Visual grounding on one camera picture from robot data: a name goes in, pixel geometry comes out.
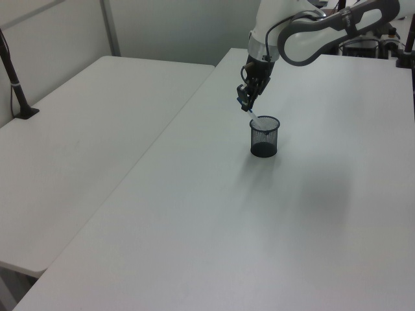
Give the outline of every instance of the table surface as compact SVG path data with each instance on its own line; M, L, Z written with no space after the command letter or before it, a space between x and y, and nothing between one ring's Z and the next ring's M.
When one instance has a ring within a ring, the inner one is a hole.
M38 277L212 72L104 57L0 129L0 266Z
M280 60L250 154L232 49L16 308L413 311L415 126L393 61Z

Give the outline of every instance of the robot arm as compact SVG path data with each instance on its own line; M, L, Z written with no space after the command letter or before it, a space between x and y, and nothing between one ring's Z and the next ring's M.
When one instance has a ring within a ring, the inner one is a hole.
M414 0L362 0L329 17L307 0L262 0L246 78L237 88L242 109L252 109L280 56L291 65L309 65L332 46L413 12Z

